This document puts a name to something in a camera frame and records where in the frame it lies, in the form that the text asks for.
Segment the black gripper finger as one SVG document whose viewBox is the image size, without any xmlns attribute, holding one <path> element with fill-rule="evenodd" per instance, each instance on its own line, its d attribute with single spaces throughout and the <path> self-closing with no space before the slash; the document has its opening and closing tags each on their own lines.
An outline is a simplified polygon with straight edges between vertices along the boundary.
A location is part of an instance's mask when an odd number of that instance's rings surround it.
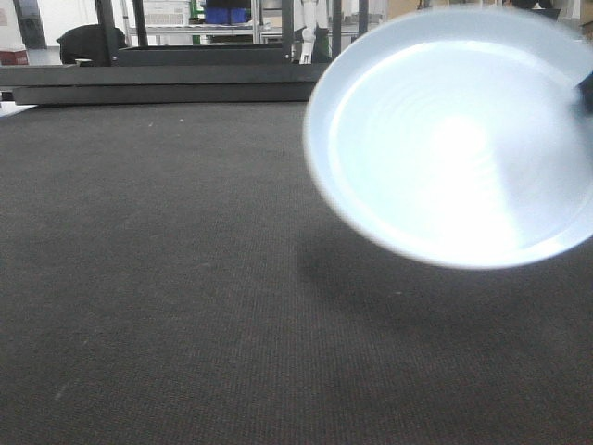
<svg viewBox="0 0 593 445">
<path fill-rule="evenodd" d="M 593 72 L 574 87 L 574 105 L 582 114 L 593 112 Z"/>
</svg>

